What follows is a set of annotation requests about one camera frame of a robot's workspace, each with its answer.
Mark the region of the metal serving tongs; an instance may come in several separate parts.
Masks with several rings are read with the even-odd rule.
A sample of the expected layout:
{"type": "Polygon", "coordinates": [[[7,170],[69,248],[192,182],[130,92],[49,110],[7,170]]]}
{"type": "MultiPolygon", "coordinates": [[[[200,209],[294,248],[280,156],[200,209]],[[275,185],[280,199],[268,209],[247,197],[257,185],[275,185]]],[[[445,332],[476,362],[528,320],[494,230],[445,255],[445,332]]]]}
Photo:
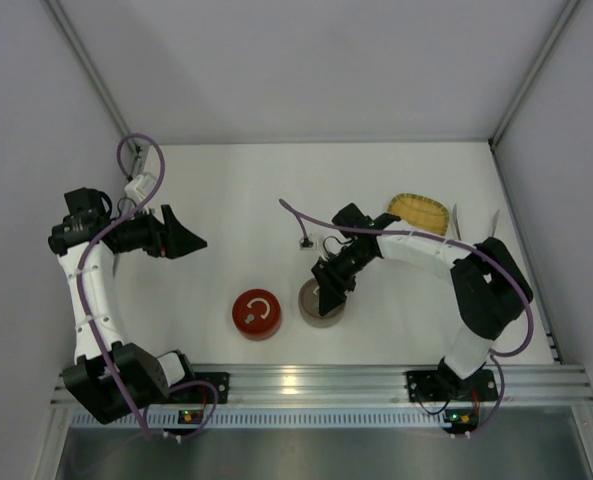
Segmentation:
{"type": "MultiPolygon", "coordinates": [[[[499,222],[499,217],[500,217],[500,210],[496,210],[494,212],[494,214],[492,215],[491,218],[491,223],[488,229],[488,233],[487,236],[488,237],[494,237],[496,234],[496,230],[497,230],[497,226],[498,226],[498,222],[499,222]]],[[[458,241],[462,241],[463,240],[463,236],[462,236],[462,231],[460,228],[460,221],[459,221],[459,216],[458,216],[458,206],[456,204],[453,205],[453,208],[451,210],[451,224],[453,227],[453,231],[455,234],[455,238],[458,241]]]]}

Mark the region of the beige round lid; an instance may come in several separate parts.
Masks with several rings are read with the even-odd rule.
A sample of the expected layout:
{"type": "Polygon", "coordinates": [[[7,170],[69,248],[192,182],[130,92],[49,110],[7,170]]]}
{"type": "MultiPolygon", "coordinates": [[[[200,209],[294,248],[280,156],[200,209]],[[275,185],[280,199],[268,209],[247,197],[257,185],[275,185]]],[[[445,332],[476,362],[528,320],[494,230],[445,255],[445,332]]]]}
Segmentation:
{"type": "Polygon", "coordinates": [[[319,285],[314,278],[310,278],[301,287],[298,294],[298,307],[308,311],[316,311],[318,314],[319,306],[319,285]]]}

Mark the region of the red round lid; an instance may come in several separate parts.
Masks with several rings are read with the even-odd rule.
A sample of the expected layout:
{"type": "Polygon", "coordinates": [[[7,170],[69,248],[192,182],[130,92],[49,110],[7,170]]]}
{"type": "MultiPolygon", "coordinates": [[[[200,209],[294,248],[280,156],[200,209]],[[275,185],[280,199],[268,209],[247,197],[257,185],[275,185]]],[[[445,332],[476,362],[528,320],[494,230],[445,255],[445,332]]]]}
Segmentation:
{"type": "Polygon", "coordinates": [[[282,310],[277,297],[264,289],[243,292],[232,307],[232,320],[235,325],[260,329],[273,323],[281,324],[282,310]]]}

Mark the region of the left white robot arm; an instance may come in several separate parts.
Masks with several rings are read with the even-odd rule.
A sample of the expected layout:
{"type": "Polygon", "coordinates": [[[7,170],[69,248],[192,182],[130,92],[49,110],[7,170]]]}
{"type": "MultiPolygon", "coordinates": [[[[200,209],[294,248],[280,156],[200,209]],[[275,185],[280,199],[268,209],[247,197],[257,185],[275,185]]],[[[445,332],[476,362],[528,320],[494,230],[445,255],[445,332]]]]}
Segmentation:
{"type": "Polygon", "coordinates": [[[111,216],[107,194],[80,188],[64,196],[68,213],[48,238],[66,276],[75,317],[74,363],[66,368],[67,391],[100,423],[168,401],[173,387],[195,378],[179,350],[154,356],[128,341],[115,290],[117,255],[142,250],[174,260],[206,248],[172,208],[162,216],[139,212],[126,220],[111,216]]]}

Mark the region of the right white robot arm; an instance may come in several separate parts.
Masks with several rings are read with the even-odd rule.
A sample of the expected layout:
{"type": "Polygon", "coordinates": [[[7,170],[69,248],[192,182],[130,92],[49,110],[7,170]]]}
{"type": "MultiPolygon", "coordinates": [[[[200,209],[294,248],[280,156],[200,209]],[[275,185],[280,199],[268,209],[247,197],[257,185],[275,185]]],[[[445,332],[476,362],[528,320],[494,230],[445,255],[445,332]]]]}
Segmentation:
{"type": "Polygon", "coordinates": [[[315,312],[326,319],[342,310],[357,274],[377,258],[416,266],[447,282],[463,326],[437,366],[435,384],[456,399],[471,388],[496,340],[527,311],[534,294],[501,240],[491,236],[467,244],[422,230],[395,233],[389,226],[400,220],[390,213],[371,218],[353,203],[333,217],[348,242],[312,267],[315,312]]]}

